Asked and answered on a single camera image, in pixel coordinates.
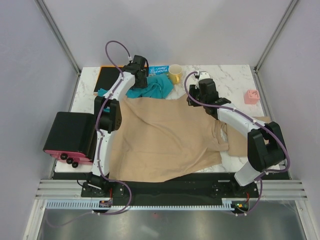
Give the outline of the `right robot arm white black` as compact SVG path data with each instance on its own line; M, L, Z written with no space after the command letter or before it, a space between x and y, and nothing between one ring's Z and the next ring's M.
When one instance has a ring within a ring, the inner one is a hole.
M272 171L270 167L284 160L290 161L283 140L266 123L241 112L226 98L208 104L194 99L188 90L185 92L192 102L217 109L217 119L232 126L247 139L248 162L234 174L235 181L229 184L229 191L233 196L242 196L247 191L247 185Z

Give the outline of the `teal t shirt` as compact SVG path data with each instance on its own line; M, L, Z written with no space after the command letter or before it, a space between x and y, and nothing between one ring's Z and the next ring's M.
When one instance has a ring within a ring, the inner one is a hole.
M146 88L130 89L134 83L134 75L130 73L124 76L120 75L110 90L100 88L97 91L97 95L118 101L122 100L125 96L132 99L140 97L165 99L174 88L174 85L165 74L147 77Z

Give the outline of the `beige t shirt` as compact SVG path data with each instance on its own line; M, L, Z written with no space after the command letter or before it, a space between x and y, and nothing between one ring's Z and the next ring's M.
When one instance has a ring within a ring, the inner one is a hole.
M160 183L222 162L222 123L179 99L124 98L110 155L112 179Z

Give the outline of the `black drawer organiser with pink fronts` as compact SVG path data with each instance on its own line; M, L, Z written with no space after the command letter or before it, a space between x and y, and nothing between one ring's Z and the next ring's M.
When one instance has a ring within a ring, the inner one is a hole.
M93 165L97 145L96 118L91 113L58 112L43 151L72 168Z

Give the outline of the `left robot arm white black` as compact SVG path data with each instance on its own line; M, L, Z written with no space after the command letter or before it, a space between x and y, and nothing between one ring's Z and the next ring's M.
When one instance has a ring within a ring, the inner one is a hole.
M149 75L149 63L142 56L135 56L127 65L120 67L101 67L97 82L102 84L96 90L104 90L93 101L91 127L91 143L88 159L92 169L86 183L99 197L110 191L109 162L111 147L116 131L122 123L120 100L130 89L145 89Z

